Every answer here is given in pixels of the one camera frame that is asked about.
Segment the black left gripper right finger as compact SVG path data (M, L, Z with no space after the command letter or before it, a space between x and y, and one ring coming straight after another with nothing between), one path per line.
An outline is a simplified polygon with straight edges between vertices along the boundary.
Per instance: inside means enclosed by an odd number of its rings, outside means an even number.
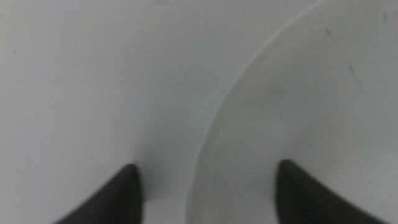
M385 224L335 194L289 159L278 163L274 201L281 224Z

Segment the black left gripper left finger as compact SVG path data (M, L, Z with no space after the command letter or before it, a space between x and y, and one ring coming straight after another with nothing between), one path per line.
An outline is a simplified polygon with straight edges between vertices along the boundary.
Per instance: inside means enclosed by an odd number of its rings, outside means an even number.
M58 224L141 224L144 196L139 169L124 166L106 185Z

